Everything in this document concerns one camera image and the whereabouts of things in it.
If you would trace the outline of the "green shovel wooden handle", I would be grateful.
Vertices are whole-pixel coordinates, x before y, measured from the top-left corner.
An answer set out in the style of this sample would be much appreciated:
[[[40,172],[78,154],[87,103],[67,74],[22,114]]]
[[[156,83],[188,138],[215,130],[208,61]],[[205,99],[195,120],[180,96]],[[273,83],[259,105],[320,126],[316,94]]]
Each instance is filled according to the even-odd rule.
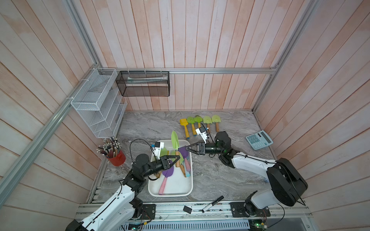
[[[213,123],[212,118],[210,116],[204,116],[203,122],[207,125],[208,132],[211,132],[211,124]]]
[[[175,155],[179,157],[179,160],[176,162],[176,167],[180,167],[180,152],[178,151],[179,148],[179,140],[176,131],[172,131],[171,134],[171,141],[172,141],[172,147],[175,150]]]
[[[221,118],[218,115],[213,115],[212,122],[215,124],[216,132],[219,132],[220,131],[219,123],[221,122]]]

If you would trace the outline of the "large green shovel blade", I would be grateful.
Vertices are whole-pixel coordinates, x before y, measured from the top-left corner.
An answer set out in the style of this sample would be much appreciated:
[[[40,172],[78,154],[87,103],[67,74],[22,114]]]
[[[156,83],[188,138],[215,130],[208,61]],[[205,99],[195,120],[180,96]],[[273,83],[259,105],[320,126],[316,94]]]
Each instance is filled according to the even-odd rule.
[[[160,157],[167,156],[169,154],[169,151],[164,147],[161,149]]]

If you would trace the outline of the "white plastic storage box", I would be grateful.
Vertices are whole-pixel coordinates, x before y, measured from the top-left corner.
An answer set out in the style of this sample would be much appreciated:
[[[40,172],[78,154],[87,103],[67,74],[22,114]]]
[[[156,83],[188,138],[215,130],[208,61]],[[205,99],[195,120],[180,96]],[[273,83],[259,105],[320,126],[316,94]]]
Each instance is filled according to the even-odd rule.
[[[183,147],[183,146],[186,147],[188,145],[190,145],[190,143],[188,141],[179,140],[179,146],[180,147]],[[188,161],[189,161],[190,166],[191,166],[191,172],[190,173],[187,172],[187,169],[186,169],[185,164],[183,162],[183,165],[185,167],[185,171],[186,171],[186,174],[187,174],[186,178],[184,177],[181,169],[179,167],[175,167],[173,175],[170,176],[167,180],[163,195],[158,194],[159,189],[161,187],[161,184],[164,180],[163,174],[161,174],[159,179],[157,179],[156,181],[149,181],[148,182],[147,189],[148,189],[149,193],[152,196],[155,196],[155,197],[177,197],[177,196],[181,197],[181,196],[189,195],[192,192],[193,186],[194,186],[192,155],[190,154],[190,152],[189,152],[189,156],[188,156]]]

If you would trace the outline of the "yellow square shovel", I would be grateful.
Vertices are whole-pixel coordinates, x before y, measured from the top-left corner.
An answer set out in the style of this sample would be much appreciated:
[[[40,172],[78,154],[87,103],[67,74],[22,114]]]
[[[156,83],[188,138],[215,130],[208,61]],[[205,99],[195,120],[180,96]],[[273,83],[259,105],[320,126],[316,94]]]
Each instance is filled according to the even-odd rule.
[[[186,139],[190,139],[190,135],[189,135],[188,128],[187,128],[188,121],[185,118],[180,119],[180,124],[181,124],[181,126],[184,127]]]

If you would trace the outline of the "green shovel yellow handle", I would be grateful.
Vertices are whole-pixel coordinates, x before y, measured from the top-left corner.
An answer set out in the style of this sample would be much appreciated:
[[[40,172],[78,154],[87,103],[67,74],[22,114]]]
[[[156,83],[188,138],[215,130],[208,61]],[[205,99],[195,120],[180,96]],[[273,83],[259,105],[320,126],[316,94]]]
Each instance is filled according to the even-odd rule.
[[[197,132],[196,132],[195,125],[194,125],[195,124],[194,118],[192,116],[188,116],[187,122],[191,124],[193,136],[197,136]]]

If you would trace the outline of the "green shovel orange handle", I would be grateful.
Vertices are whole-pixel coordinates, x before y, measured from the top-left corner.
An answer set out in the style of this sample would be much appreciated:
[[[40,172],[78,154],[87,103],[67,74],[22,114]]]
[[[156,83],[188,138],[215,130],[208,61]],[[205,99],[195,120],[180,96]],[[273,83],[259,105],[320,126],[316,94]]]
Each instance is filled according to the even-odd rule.
[[[199,115],[196,115],[194,117],[194,121],[198,124],[198,128],[202,127],[201,122],[203,121],[203,118]]]

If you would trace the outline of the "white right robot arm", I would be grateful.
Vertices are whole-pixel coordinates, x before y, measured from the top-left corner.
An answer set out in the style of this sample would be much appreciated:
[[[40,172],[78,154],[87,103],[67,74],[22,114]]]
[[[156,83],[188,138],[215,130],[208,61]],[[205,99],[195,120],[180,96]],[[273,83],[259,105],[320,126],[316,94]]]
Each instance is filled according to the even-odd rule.
[[[233,149],[231,139],[225,131],[217,133],[213,143],[198,142],[186,146],[185,149],[199,156],[218,156],[225,166],[249,171],[268,179],[269,189],[255,191],[243,203],[231,206],[234,217],[261,216],[264,209],[279,203],[293,207],[308,189],[307,182],[289,160],[267,160]]]

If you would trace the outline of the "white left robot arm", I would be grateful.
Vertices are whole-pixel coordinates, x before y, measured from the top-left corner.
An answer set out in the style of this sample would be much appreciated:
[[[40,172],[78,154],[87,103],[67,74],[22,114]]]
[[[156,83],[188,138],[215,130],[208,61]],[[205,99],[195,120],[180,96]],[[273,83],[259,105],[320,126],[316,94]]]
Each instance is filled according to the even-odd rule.
[[[138,155],[119,189],[91,215],[82,221],[73,220],[67,225],[66,230],[114,231],[134,216],[140,216],[142,201],[137,195],[145,187],[146,178],[160,171],[169,170],[180,159],[180,156],[165,155],[151,162],[148,155]]]

